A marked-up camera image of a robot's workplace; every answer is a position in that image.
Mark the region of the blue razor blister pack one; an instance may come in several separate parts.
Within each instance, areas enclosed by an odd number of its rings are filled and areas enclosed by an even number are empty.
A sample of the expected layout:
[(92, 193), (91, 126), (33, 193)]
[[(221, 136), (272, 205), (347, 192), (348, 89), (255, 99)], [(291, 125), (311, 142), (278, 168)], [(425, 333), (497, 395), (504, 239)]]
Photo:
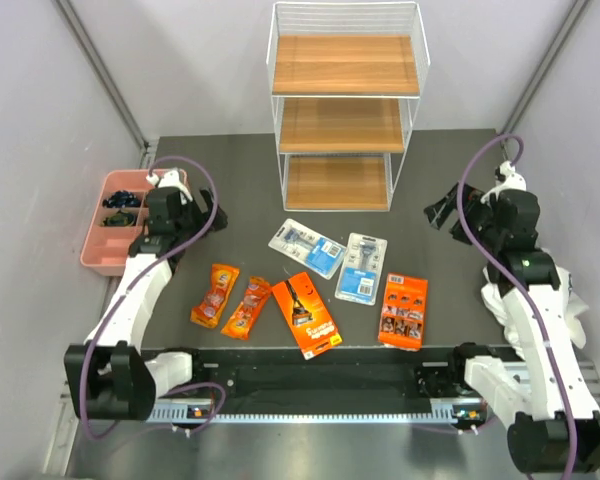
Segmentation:
[(342, 244), (293, 219), (284, 221), (268, 246), (327, 280), (341, 266), (346, 251)]

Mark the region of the blue razor blister pack two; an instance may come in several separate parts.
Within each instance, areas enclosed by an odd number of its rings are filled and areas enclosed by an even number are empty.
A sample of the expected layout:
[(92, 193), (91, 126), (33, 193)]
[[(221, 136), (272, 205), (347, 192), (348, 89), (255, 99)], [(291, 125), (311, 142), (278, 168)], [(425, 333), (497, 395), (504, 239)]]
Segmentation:
[(352, 232), (335, 290), (335, 297), (374, 306), (388, 242)]

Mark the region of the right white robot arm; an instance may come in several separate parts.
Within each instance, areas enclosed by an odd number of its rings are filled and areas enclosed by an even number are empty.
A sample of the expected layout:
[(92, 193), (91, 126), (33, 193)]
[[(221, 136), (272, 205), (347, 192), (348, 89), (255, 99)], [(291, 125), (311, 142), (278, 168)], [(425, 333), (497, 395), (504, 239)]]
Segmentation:
[(515, 328), (528, 372), (518, 383), (491, 348), (454, 348), (446, 380), (456, 394), (478, 393), (507, 429), (507, 445), (524, 474), (590, 473), (600, 468), (600, 408), (591, 395), (567, 328), (566, 294), (553, 258), (537, 245), (538, 198), (505, 161), (487, 192), (458, 183), (425, 208), (440, 228), (452, 212), (452, 237), (487, 260), (486, 279)]

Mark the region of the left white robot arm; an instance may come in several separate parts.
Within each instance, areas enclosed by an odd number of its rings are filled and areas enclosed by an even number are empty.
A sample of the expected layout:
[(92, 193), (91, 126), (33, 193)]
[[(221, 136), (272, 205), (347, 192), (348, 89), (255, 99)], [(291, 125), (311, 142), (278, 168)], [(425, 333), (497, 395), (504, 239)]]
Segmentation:
[(165, 350), (145, 360), (141, 343), (185, 249), (225, 228), (226, 216), (210, 189), (201, 190), (206, 205), (200, 207), (177, 168), (151, 171), (147, 181), (148, 212), (128, 249), (120, 284), (86, 340), (64, 355), (73, 408), (82, 421), (144, 421), (171, 390), (192, 397), (206, 387), (207, 374), (191, 354)]

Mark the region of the orange Gillette razor box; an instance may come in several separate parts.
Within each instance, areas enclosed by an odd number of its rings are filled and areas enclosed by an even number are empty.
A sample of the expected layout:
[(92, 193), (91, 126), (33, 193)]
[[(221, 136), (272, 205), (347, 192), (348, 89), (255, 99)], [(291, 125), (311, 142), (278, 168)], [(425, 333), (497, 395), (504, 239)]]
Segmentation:
[(339, 329), (307, 272), (277, 283), (272, 294), (305, 360), (342, 343)]

